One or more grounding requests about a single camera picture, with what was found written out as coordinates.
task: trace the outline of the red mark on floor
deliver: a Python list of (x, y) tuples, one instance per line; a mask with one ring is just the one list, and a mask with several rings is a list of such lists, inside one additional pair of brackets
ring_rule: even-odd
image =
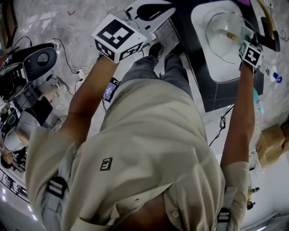
[(68, 13), (68, 16), (71, 16), (71, 15), (73, 15), (73, 14), (75, 13), (75, 11), (73, 11), (72, 13), (70, 13), (69, 11), (67, 11), (67, 13)]

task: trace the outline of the shirt button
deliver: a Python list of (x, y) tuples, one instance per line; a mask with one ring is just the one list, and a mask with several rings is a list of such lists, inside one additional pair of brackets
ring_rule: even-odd
[(173, 217), (178, 217), (178, 216), (179, 216), (178, 211), (173, 211), (173, 212), (172, 212), (172, 216), (173, 216)]

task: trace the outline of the jeans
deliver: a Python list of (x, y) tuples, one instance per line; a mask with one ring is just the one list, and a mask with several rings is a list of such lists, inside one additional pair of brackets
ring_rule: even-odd
[(125, 74), (120, 85), (133, 79), (159, 79), (182, 89), (193, 99), (189, 79), (179, 56), (176, 54), (166, 56), (164, 61), (165, 74), (160, 78), (154, 72), (154, 67), (157, 64), (158, 59), (153, 56), (146, 56), (137, 60)]

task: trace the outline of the railing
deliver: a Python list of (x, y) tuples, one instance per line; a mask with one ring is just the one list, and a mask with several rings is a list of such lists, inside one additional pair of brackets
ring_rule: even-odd
[(22, 186), (18, 185), (13, 179), (11, 179), (6, 173), (4, 173), (0, 169), (0, 182), (9, 189), (12, 193), (14, 193), (16, 196), (20, 197), (22, 200), (29, 203), (27, 198), (27, 192), (26, 189)]

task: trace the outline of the beige shirt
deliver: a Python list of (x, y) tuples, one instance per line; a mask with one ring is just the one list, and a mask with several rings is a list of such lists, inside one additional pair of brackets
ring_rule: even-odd
[(37, 128), (26, 171), (33, 207), (67, 150), (76, 153), (62, 216), (64, 231), (108, 230), (161, 193), (177, 229), (213, 230), (226, 186), (237, 188), (230, 230), (240, 229), (248, 163), (232, 164), (222, 172), (194, 102), (167, 82), (138, 79), (123, 84), (100, 133), (79, 148), (69, 137)]

